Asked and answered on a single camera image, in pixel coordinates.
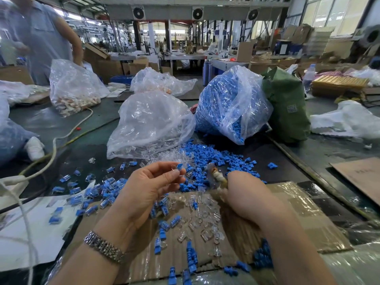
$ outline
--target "white cable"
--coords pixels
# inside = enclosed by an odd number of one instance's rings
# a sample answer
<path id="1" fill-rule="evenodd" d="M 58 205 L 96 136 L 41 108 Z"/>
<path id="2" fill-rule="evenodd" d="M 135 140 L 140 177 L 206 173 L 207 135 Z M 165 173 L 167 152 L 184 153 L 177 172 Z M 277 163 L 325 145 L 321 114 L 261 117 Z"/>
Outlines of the white cable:
<path id="1" fill-rule="evenodd" d="M 49 167 L 50 165 L 53 163 L 54 159 L 55 159 L 55 156 L 57 155 L 57 140 L 59 139 L 64 139 L 64 138 L 67 138 L 69 137 L 73 132 L 74 130 L 80 125 L 82 124 L 84 121 L 86 121 L 88 118 L 90 118 L 93 114 L 93 110 L 87 108 L 87 110 L 90 110 L 91 113 L 86 117 L 84 118 L 82 121 L 80 121 L 77 125 L 74 126 L 74 128 L 69 132 L 69 134 L 63 136 L 63 137 L 56 137 L 53 139 L 53 153 L 51 155 L 51 158 L 50 158 L 50 161 L 47 163 L 47 165 L 42 168 L 40 171 L 38 171 L 37 173 L 33 174 L 33 175 L 30 175 L 22 180 L 18 179 L 16 181 L 8 181 L 7 182 L 7 185 L 16 185 L 18 183 L 21 183 L 21 182 L 24 182 L 26 180 L 30 180 L 34 177 L 37 177 L 38 175 L 42 174 L 43 172 L 45 172 Z M 25 222 L 25 228 L 26 228 L 26 234 L 27 234 L 27 238 L 28 238 L 28 249 L 29 249 L 29 277 L 28 277 L 28 285 L 31 285 L 32 281 L 33 281 L 33 267 L 34 267 L 34 261 L 33 261 L 33 244 L 32 244 L 32 241 L 31 241 L 31 230 L 30 230 L 30 225 L 29 225 L 29 222 L 28 222 L 28 219 L 27 219 L 27 214 L 24 210 L 24 205 L 22 204 L 20 198 L 15 195 L 11 190 L 9 190 L 7 188 L 7 186 L 3 183 L 3 182 L 0 182 L 0 193 L 2 193 L 3 191 L 7 192 L 10 196 L 12 196 L 16 202 L 18 203 L 19 207 L 20 207 L 20 210 L 21 210 L 21 214 L 22 214 L 22 217 L 24 219 L 24 222 Z"/>

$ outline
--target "wristwatch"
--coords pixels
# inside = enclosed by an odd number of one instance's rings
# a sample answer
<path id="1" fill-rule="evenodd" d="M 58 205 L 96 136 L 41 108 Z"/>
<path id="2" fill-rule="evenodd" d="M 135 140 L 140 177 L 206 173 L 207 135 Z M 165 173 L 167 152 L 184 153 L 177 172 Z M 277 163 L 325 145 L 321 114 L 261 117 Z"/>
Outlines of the wristwatch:
<path id="1" fill-rule="evenodd" d="M 104 240 L 94 231 L 90 231 L 89 234 L 87 234 L 87 236 L 84 238 L 84 243 L 105 256 L 107 259 L 110 259 L 111 261 L 118 264 L 122 262 L 125 255 L 119 248 Z"/>

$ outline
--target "green bag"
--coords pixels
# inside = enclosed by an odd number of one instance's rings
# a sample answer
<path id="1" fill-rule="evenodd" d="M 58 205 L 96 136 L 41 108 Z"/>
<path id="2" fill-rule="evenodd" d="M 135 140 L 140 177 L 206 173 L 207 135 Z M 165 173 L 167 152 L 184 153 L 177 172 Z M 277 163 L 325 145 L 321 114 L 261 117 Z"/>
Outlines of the green bag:
<path id="1" fill-rule="evenodd" d="M 306 140 L 310 135 L 310 121 L 302 82 L 279 67 L 262 75 L 262 89 L 273 105 L 269 125 L 274 133 L 285 143 Z"/>

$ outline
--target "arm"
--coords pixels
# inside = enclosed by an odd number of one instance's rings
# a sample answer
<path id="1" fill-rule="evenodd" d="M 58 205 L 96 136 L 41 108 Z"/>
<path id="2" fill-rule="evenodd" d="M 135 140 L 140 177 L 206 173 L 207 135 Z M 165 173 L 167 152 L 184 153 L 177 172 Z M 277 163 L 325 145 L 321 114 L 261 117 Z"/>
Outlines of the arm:
<path id="1" fill-rule="evenodd" d="M 155 200 L 164 193 L 177 191 L 180 176 L 186 173 L 173 170 L 178 162 L 156 162 L 133 172 L 115 203 L 95 225 L 93 231 L 125 252 L 134 232 L 148 219 Z M 82 244 L 51 280 L 51 285 L 112 285 L 119 265 Z"/>
<path id="2" fill-rule="evenodd" d="M 70 28 L 68 23 L 66 23 L 66 21 L 60 16 L 57 16 L 57 18 L 54 20 L 54 25 L 57 28 L 58 32 L 61 34 L 61 36 L 64 37 L 67 41 L 69 41 L 70 44 L 73 46 L 74 63 L 79 66 L 83 66 L 83 49 L 81 39 L 74 32 L 74 30 Z"/>
<path id="3" fill-rule="evenodd" d="M 263 231 L 279 284 L 336 285 L 296 215 L 261 180 L 246 172 L 231 172 L 225 194 L 236 213 Z"/>

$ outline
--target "gray shirt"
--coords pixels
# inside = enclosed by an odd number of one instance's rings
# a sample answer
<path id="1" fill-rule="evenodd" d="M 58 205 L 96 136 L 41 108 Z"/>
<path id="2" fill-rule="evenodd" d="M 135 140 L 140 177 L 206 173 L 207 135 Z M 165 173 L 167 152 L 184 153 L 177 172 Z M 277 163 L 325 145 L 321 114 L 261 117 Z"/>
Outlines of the gray shirt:
<path id="1" fill-rule="evenodd" d="M 12 6 L 7 15 L 8 30 L 14 41 L 22 42 L 31 52 L 26 63 L 36 85 L 49 85 L 53 59 L 73 60 L 69 41 L 54 25 L 58 14 L 47 5 L 33 0 L 33 7 L 25 14 Z"/>

